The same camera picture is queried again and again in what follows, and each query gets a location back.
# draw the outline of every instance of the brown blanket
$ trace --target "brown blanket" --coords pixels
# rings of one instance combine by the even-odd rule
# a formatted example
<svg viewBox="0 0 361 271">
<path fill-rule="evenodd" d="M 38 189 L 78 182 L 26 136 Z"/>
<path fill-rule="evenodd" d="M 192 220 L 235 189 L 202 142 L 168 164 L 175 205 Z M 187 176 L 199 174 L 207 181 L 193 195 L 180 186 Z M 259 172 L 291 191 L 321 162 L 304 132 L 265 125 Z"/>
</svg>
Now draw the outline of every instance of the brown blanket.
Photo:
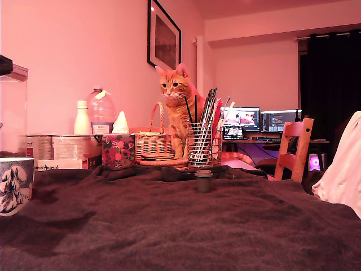
<svg viewBox="0 0 361 271">
<path fill-rule="evenodd" d="M 361 220 L 292 181 L 213 168 L 99 167 L 36 174 L 34 198 L 0 217 L 1 271 L 361 270 Z"/>
</svg>

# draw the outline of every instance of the keyboard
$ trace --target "keyboard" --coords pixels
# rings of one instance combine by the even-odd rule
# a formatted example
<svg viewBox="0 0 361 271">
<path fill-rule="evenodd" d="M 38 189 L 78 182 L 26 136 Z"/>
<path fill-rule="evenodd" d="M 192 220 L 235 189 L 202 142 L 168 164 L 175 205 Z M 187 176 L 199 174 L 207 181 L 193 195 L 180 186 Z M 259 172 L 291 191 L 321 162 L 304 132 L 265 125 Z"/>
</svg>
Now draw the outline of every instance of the keyboard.
<svg viewBox="0 0 361 271">
<path fill-rule="evenodd" d="M 276 142 L 280 142 L 281 138 L 272 138 L 272 137 L 258 137 L 257 141 L 276 141 Z"/>
</svg>

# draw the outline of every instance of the metal utensil holder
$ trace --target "metal utensil holder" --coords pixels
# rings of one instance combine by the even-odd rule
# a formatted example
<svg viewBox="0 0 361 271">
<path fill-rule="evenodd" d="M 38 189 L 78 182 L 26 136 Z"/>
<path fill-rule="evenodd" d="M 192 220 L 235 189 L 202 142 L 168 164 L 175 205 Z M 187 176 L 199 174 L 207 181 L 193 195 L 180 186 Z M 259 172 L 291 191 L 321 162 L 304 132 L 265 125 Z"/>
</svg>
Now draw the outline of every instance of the metal utensil holder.
<svg viewBox="0 0 361 271">
<path fill-rule="evenodd" d="M 212 123 L 188 123 L 188 169 L 221 165 L 222 133 L 214 135 Z"/>
</svg>

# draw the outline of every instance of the basket handle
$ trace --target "basket handle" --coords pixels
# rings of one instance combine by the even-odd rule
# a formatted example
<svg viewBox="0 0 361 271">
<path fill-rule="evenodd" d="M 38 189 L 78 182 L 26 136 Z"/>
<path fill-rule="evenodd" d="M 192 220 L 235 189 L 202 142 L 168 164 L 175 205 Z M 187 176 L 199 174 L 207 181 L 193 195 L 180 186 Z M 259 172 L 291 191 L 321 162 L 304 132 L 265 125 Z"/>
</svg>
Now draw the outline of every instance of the basket handle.
<svg viewBox="0 0 361 271">
<path fill-rule="evenodd" d="M 153 107 L 152 113 L 151 113 L 151 117 L 149 119 L 149 127 L 148 130 L 149 132 L 152 130 L 152 122 L 153 122 L 153 117 L 154 117 L 154 113 L 156 112 L 157 107 L 159 107 L 159 113 L 160 113 L 160 128 L 161 128 L 161 134 L 164 134 L 164 111 L 163 111 L 163 105 L 161 102 L 157 102 L 155 104 L 155 106 Z"/>
</svg>

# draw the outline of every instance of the white plastic bottle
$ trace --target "white plastic bottle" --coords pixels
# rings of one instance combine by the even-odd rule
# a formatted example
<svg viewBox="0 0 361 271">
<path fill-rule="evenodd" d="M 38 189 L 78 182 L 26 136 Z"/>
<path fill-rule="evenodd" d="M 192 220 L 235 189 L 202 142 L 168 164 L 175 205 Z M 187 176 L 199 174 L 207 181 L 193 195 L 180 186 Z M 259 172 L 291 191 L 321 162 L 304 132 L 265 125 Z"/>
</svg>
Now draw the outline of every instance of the white plastic bottle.
<svg viewBox="0 0 361 271">
<path fill-rule="evenodd" d="M 89 116 L 87 114 L 87 101 L 86 100 L 79 100 L 77 102 L 78 106 L 78 114 L 77 118 L 75 119 L 74 124 L 74 134 L 81 134 L 81 135 L 90 135 L 91 134 L 91 125 Z"/>
<path fill-rule="evenodd" d="M 87 97 L 87 102 L 93 134 L 111 133 L 115 122 L 115 107 L 109 93 L 101 86 L 95 86 Z"/>
</svg>

